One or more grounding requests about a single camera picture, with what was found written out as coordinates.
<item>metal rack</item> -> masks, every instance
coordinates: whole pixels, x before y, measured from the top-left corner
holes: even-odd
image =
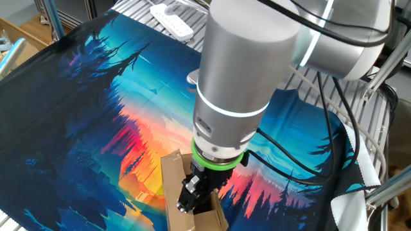
[[[99,16],[114,5],[116,0],[55,0],[57,13],[64,26],[74,29],[78,25]],[[34,0],[37,10],[47,17],[41,0]]]

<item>cardboard piece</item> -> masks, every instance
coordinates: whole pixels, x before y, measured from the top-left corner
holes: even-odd
[[[14,26],[10,22],[4,19],[0,19],[0,31],[3,31],[3,30],[7,32],[7,35],[10,37],[12,42],[16,42],[17,40],[21,38],[25,38],[28,43],[33,45],[39,51],[49,46],[45,42],[27,33],[26,31]]]
[[[166,197],[168,230],[170,231],[226,231],[225,220],[218,196],[214,192],[209,200],[211,210],[199,214],[181,213],[177,201],[181,192],[181,181],[191,174],[191,154],[181,155],[180,150],[161,158],[162,187]]]

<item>white object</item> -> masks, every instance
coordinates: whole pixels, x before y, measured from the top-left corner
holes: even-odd
[[[167,5],[157,4],[150,7],[150,13],[180,42],[189,41],[194,36],[191,29],[178,15],[166,15]]]
[[[355,148],[355,133],[344,125],[351,146]],[[364,140],[360,137],[360,152],[357,158],[358,166],[366,187],[380,185],[378,176],[367,152]],[[368,217],[365,206],[364,191],[350,192],[331,200],[331,211],[339,231],[367,230]]]

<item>metal bar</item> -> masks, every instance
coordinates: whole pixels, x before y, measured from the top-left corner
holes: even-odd
[[[87,10],[87,16],[89,17],[89,19],[93,20],[97,18],[96,4],[94,0],[84,0],[84,4]]]
[[[374,94],[376,89],[384,82],[391,71],[397,66],[405,54],[411,49],[411,31],[405,35],[404,39],[398,44],[397,48],[388,57],[387,61],[383,64],[381,69],[378,71],[377,75],[372,79],[367,90],[363,95],[363,99],[368,101]]]
[[[53,42],[60,40],[65,36],[60,17],[58,16],[56,5],[54,0],[40,0],[46,12],[47,20],[50,23],[51,36],[53,37]]]
[[[375,207],[383,205],[391,198],[405,192],[411,187],[411,166],[406,167],[399,174],[387,180],[366,196],[366,202]]]

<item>tree silhouette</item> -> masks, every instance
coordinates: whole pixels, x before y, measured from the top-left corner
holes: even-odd
[[[229,223],[229,225],[232,225],[236,219],[237,216],[244,216],[245,215],[245,210],[248,207],[248,201],[246,203],[246,205],[243,207],[245,200],[247,199],[248,195],[249,195],[249,191],[251,189],[251,185],[252,185],[252,180],[249,181],[249,183],[247,184],[246,188],[244,189],[244,191],[242,192],[240,198],[238,199],[238,201],[236,202],[235,205],[232,206],[232,213],[230,213],[226,218],[227,218],[227,222]]]
[[[257,202],[254,206],[254,209],[253,209],[253,211],[250,215],[250,219],[257,220],[257,219],[261,218],[261,215],[262,215],[261,214],[261,207],[263,206],[263,200],[264,200],[264,190],[261,192],[261,194],[259,195],[259,198],[257,199]]]
[[[94,160],[92,153],[88,151],[76,151],[71,156],[77,161],[79,167],[88,167],[92,169],[96,166],[96,161]]]
[[[234,190],[234,185],[231,186],[230,190],[228,190],[224,196],[220,198],[220,203],[223,210],[228,210],[229,207],[232,205],[232,201],[230,200],[232,191]]]
[[[144,153],[142,153],[139,157],[137,157],[133,163],[129,164],[126,169],[124,170],[123,176],[120,178],[123,179],[124,176],[127,176],[128,174],[130,174],[134,168],[136,167],[136,165],[138,165],[138,163],[140,162],[141,158],[143,157]]]

